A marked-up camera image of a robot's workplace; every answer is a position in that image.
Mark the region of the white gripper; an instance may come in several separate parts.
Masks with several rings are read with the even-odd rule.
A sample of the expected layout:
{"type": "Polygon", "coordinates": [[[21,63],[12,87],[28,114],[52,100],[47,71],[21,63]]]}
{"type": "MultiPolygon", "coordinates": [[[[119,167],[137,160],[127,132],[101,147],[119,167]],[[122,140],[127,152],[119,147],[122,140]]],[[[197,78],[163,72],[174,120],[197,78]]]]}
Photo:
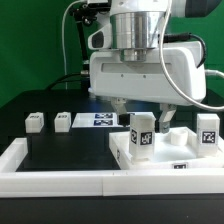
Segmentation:
{"type": "Polygon", "coordinates": [[[205,98],[205,70],[200,63],[202,47],[198,41],[167,43],[162,49],[149,50],[143,62],[123,62],[120,52],[110,48],[111,27],[101,28],[89,39],[104,41],[103,47],[90,57],[91,90],[97,96],[112,97],[119,125],[130,124],[125,99],[163,103],[159,132],[168,133],[176,105],[187,103],[180,92],[197,102],[205,98]]]}

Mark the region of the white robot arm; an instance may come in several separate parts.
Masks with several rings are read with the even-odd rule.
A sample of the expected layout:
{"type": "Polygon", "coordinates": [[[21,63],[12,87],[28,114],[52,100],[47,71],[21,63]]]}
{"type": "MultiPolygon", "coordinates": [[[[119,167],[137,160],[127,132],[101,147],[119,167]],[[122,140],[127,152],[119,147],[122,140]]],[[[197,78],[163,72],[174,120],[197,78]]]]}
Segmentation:
{"type": "Polygon", "coordinates": [[[169,19],[209,15],[222,0],[110,0],[102,28],[88,39],[90,87],[107,96],[118,123],[130,124],[128,100],[161,105],[159,130],[167,132],[178,105],[219,112],[206,96],[206,46],[190,34],[169,34],[169,19]]]}

